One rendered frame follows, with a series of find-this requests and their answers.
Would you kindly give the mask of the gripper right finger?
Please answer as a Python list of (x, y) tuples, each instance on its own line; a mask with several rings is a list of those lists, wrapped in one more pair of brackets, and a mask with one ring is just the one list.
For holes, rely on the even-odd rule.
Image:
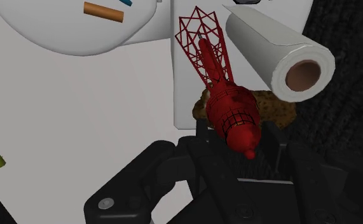
[(263, 122), (263, 152), (275, 173), (291, 177), (302, 224), (363, 224), (363, 158), (322, 158), (273, 122)]

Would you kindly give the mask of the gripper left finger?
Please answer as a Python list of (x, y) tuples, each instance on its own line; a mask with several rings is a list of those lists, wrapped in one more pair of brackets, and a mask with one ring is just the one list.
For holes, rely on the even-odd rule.
[(167, 224), (256, 224), (256, 207), (236, 177), (209, 148), (205, 120), (177, 144), (155, 141), (84, 205), (86, 224), (152, 224), (157, 203), (178, 181), (193, 200)]

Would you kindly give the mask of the brown speckled lump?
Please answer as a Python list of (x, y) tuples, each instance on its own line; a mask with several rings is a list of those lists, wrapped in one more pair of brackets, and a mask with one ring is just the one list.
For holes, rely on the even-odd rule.
[[(283, 129), (290, 125), (296, 118), (296, 104), (294, 102), (281, 101), (271, 91), (267, 90), (252, 90), (252, 95), (255, 97), (258, 111), (261, 117), (259, 126), (263, 122), (274, 122), (278, 128)], [(214, 128), (209, 122), (205, 110), (207, 101), (210, 98), (210, 92), (207, 88), (204, 89), (198, 101), (196, 101), (192, 110), (192, 115), (195, 120), (204, 118), (208, 127)]]

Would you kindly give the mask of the red lattice tower figure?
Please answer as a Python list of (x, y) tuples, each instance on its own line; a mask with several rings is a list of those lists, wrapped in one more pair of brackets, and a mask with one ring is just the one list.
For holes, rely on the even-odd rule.
[(195, 6), (191, 16), (179, 17), (175, 38), (210, 92), (205, 110), (214, 130), (228, 148), (255, 158), (261, 139), (256, 98), (234, 82), (216, 13)]

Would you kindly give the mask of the white paper towel roll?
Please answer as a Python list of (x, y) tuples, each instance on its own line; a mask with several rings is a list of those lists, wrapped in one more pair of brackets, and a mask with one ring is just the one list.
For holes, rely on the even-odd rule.
[(229, 6), (226, 34), (282, 101), (301, 102), (331, 81), (331, 51), (249, 6)]

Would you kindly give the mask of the orange cylinder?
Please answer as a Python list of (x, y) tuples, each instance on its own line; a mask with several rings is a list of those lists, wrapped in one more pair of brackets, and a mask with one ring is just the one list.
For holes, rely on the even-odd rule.
[(104, 18), (107, 20), (112, 20), (115, 22), (122, 23), (124, 19), (124, 12), (120, 10), (115, 10), (105, 6), (84, 2), (83, 13), (99, 18)]

